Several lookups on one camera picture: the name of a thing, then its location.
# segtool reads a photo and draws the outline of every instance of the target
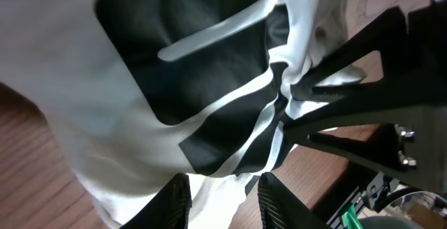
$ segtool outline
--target wood surface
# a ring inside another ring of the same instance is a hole
[[[349,0],[350,36],[390,6],[404,11],[428,0]],[[377,53],[357,65],[381,77]],[[336,134],[365,139],[370,127],[343,128]],[[346,168],[346,159],[298,147],[275,174],[304,204],[312,207]],[[29,101],[0,85],[0,228],[105,228],[88,193],[65,164],[45,120]],[[230,228],[261,228],[256,186],[235,215]]]

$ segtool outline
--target green cable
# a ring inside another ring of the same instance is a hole
[[[363,229],[359,220],[357,219],[356,209],[354,204],[351,204],[349,209],[342,215],[343,225],[346,229]]]

